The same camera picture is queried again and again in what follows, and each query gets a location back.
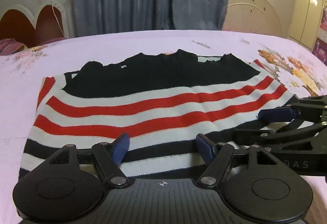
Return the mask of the striped knit sweater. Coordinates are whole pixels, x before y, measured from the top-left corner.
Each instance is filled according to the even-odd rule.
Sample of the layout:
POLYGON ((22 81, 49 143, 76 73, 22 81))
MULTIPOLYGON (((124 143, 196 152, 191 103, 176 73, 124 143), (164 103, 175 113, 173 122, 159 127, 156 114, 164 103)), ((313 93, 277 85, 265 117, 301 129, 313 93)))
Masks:
POLYGON ((43 79, 19 176, 67 144, 88 149, 127 133, 126 176, 197 178, 205 169, 197 134, 217 142, 221 130, 263 128, 260 110, 297 100, 259 65, 232 54, 178 50, 141 53, 118 64, 90 61, 79 71, 43 79))

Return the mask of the cream round headboard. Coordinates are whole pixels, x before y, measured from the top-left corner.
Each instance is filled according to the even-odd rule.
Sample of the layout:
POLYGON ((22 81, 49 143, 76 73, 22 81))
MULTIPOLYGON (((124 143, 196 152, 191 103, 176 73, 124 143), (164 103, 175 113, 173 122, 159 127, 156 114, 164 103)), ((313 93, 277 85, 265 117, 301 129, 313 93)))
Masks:
POLYGON ((227 15, 222 29, 282 36, 279 17, 267 0, 228 0, 227 15))

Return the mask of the floral pink bed sheet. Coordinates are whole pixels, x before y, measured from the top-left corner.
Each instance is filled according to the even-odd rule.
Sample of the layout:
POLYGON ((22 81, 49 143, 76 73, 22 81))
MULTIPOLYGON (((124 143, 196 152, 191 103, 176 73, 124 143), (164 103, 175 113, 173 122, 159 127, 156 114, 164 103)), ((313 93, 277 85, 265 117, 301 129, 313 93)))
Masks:
POLYGON ((197 56, 232 54, 256 63, 297 99, 326 94, 326 65, 299 44, 268 35, 204 30, 154 30, 58 41, 1 57, 1 223, 21 221, 12 200, 24 147, 36 119, 46 77, 79 71, 86 63, 118 64, 138 54, 178 50, 197 56))

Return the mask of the magenta pillow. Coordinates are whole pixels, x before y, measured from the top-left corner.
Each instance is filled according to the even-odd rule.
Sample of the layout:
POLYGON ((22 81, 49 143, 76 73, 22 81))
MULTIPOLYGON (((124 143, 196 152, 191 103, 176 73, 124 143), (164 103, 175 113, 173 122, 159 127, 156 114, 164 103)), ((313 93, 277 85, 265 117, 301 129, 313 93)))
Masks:
POLYGON ((23 43, 17 42, 12 38, 0 40, 0 56, 11 55, 26 48, 23 43))

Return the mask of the red white heart headboard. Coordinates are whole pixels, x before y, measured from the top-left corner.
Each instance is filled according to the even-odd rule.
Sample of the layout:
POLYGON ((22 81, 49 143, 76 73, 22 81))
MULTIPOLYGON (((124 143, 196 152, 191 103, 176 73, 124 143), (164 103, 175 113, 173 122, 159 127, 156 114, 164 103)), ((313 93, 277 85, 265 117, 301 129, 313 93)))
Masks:
POLYGON ((1 15, 1 39, 14 39, 26 47, 69 38, 66 11, 58 1, 43 2, 33 14, 14 4, 1 15))

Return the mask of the pink flower wall poster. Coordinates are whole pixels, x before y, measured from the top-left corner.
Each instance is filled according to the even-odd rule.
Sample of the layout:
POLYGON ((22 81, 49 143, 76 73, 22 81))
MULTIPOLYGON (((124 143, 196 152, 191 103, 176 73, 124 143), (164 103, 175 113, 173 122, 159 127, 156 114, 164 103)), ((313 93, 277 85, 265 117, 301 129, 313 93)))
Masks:
POLYGON ((327 65, 327 13, 323 7, 321 21, 318 27, 317 38, 312 51, 324 65, 327 65))

